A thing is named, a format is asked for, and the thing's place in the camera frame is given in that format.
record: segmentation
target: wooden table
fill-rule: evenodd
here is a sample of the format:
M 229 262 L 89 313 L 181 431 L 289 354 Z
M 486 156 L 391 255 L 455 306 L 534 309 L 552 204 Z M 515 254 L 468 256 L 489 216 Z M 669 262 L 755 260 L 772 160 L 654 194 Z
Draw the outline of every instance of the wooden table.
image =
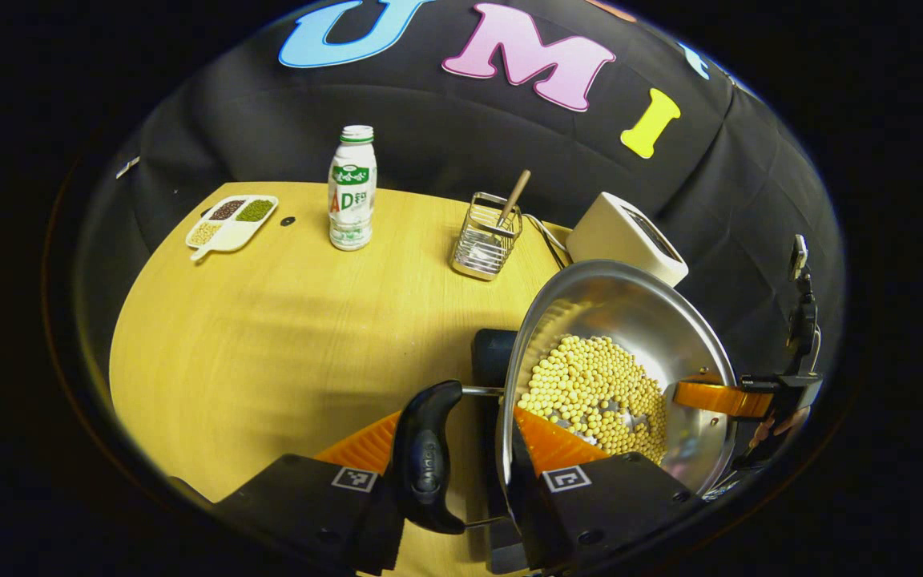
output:
M 184 235 L 233 194 L 280 203 L 240 251 L 195 265 Z M 448 258 L 466 208 L 380 189 L 373 241 L 342 252 L 328 239 L 324 183 L 216 190 L 151 255 L 120 313 L 110 384 L 127 432 L 164 474 L 215 502 L 279 456 L 313 456 L 422 388 L 472 384 L 473 335 L 519 328 L 558 266 L 525 219 L 497 279 L 458 274 Z M 296 223 L 281 226 L 286 216 Z M 564 241 L 566 229 L 549 228 Z M 478 402 L 487 400 L 462 399 L 447 424 L 447 504 L 467 519 L 485 506 L 479 450 L 494 450 L 477 446 Z M 482 541 L 482 531 L 440 535 L 406 523 L 389 574 L 487 575 Z

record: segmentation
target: wire basket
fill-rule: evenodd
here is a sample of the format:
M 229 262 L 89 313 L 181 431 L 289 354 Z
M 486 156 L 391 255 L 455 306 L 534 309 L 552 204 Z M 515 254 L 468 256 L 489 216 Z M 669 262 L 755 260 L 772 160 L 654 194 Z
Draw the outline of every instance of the wire basket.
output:
M 517 204 L 498 227 L 505 204 L 506 198 L 484 192 L 473 194 L 461 234 L 454 242 L 451 268 L 483 280 L 498 276 L 522 233 L 522 212 Z

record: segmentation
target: metal bowl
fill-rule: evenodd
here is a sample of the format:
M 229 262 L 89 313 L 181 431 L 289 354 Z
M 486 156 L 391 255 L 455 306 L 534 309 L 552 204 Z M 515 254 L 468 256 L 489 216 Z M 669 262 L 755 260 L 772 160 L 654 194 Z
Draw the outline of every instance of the metal bowl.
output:
M 659 278 L 616 260 L 583 260 L 546 282 L 516 337 L 498 423 L 498 470 L 505 485 L 512 463 L 512 419 L 532 365 L 557 336 L 611 337 L 636 355 L 667 399 L 667 455 L 662 468 L 697 494 L 711 489 L 732 456 L 736 424 L 710 410 L 675 405 L 678 380 L 706 368 L 736 383 L 718 337 L 700 313 Z

